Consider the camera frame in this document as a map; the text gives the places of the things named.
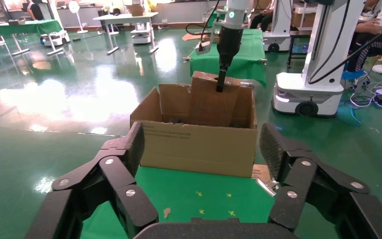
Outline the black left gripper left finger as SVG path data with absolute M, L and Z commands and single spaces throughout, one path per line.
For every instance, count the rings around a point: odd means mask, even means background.
M 56 179 L 27 234 L 28 239 L 78 239 L 84 220 L 109 202 L 129 238 L 157 223 L 159 214 L 135 176 L 145 147 L 143 124 L 106 141 L 96 156 Z

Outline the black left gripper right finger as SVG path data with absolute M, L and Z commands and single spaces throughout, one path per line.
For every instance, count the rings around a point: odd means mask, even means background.
M 382 202 L 363 181 L 320 160 L 304 142 L 261 127 L 260 151 L 280 185 L 269 222 L 293 232 L 305 204 L 335 226 L 341 239 L 382 239 Z

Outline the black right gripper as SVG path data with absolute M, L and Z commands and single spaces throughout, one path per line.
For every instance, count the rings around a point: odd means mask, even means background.
M 225 78 L 234 56 L 239 52 L 244 29 L 231 29 L 222 26 L 219 31 L 217 51 L 219 54 L 219 74 L 216 91 L 221 93 L 224 89 Z

